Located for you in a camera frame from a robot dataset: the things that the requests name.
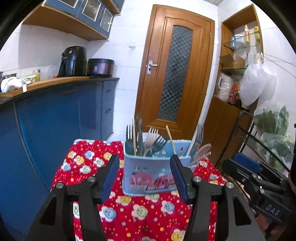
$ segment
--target utensil box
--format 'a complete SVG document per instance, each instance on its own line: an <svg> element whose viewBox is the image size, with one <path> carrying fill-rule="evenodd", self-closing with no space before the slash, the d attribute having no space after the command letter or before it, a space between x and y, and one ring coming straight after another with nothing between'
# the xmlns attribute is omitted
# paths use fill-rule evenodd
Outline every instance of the utensil box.
<svg viewBox="0 0 296 241"><path fill-rule="evenodd" d="M185 156L189 140L174 140L177 155L185 167L193 160L194 155ZM134 156L133 149L126 149L123 144L124 172L123 193L128 196L144 196L176 190L175 181L170 170L170 157L174 154L172 145L167 142L164 148L152 156Z"/></svg>

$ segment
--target checkered glass panel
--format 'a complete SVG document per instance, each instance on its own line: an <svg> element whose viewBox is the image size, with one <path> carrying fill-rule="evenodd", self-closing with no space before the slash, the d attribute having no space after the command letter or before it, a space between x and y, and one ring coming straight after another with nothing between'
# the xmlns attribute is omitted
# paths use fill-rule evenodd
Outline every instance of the checkered glass panel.
<svg viewBox="0 0 296 241"><path fill-rule="evenodd" d="M173 27L170 53L157 118L175 122L180 107L191 52L192 30Z"/></svg>

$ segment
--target countertop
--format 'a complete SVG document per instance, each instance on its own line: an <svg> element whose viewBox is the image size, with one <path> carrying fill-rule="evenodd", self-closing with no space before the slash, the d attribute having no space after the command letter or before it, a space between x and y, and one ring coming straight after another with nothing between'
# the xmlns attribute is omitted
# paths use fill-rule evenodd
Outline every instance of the countertop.
<svg viewBox="0 0 296 241"><path fill-rule="evenodd" d="M116 81L119 78L89 78L88 76L81 77L62 77L50 80L41 80L34 82L27 86L27 92L23 93L22 89L17 89L7 93L0 93L0 108L3 108L14 101L18 101L27 98L33 94L45 91L47 89L55 88L57 86L71 85L82 82L104 82L104 81Z"/></svg>

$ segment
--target door frame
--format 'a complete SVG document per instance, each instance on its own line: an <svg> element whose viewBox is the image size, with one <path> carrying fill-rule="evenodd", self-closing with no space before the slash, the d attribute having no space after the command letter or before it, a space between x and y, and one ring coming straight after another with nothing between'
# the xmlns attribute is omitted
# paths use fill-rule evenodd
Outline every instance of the door frame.
<svg viewBox="0 0 296 241"><path fill-rule="evenodd" d="M151 37L152 37L152 32L153 32L153 27L154 27L154 21L155 21L155 17L156 17L156 12L158 9L173 9L173 10L178 10L178 11L182 11L186 14L189 15L195 15L198 16L206 21L209 21L211 24L211 38L210 38L210 47L209 47L209 53L208 53L208 58L207 58L207 66L206 66L206 72L205 72L205 78L204 78L204 82L203 82L203 86L202 86L202 94L201 94L201 98L203 99L203 101L200 101L199 106L198 106L198 111L194 117L194 123L198 123L200 114L202 112L202 107L205 101L205 97L206 97L206 92L207 92L207 87L209 84L209 80L210 80L210 73L211 73L211 67L212 67L212 60L213 60L213 52L214 52L214 40L215 40L215 21L207 18L205 16L202 16L200 14L191 12L191 11L187 11L181 8L176 8L176 7L169 7L169 6L165 6L165 5L158 5L158 4L154 4L152 7L152 11L151 11L151 16L150 16L150 21L149 21L149 26L148 26L148 31L147 31L147 36L146 36L146 41L145 41L145 47L144 47L144 54L143 54L143 59L142 59L142 64L141 64L141 71L140 71L140 78L139 78L139 86L138 86L138 93L137 93L137 99L136 99L136 108L135 108L135 118L137 113L140 112L140 107L141 107L141 100L142 100L142 94L143 94L143 89L144 89L144 78L145 78L145 74L146 74L146 65L148 62L148 56L149 56L149 49L150 49L150 42L151 42ZM190 127L191 130L189 130L189 133L194 133L196 125L194 127Z"/></svg>

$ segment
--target knife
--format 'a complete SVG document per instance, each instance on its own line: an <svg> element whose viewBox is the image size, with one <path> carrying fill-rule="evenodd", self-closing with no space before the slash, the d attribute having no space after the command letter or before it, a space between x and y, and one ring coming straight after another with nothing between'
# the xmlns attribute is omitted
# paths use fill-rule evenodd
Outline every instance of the knife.
<svg viewBox="0 0 296 241"><path fill-rule="evenodd" d="M141 113L137 114L136 117L136 146L137 146L137 156L143 156L143 123L141 118Z"/></svg>

